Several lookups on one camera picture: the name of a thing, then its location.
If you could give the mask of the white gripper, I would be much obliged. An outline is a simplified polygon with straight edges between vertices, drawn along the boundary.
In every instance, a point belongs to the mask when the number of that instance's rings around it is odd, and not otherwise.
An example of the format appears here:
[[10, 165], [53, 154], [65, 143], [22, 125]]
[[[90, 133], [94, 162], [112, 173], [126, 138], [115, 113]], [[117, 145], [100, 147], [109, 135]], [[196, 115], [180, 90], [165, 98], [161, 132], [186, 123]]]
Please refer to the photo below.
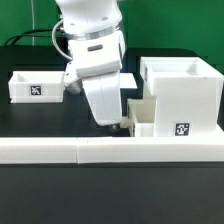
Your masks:
[[117, 131], [122, 120], [119, 72], [84, 78], [83, 88], [96, 123]]

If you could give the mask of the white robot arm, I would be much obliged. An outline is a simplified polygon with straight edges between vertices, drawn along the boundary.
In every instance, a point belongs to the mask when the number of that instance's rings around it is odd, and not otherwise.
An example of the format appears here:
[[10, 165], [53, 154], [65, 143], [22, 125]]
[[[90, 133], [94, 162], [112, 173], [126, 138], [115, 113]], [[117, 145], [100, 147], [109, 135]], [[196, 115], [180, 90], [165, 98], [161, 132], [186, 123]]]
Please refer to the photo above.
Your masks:
[[119, 76], [125, 53], [117, 0], [55, 0], [59, 24], [68, 40], [64, 84], [72, 94], [84, 92], [100, 126], [122, 121]]

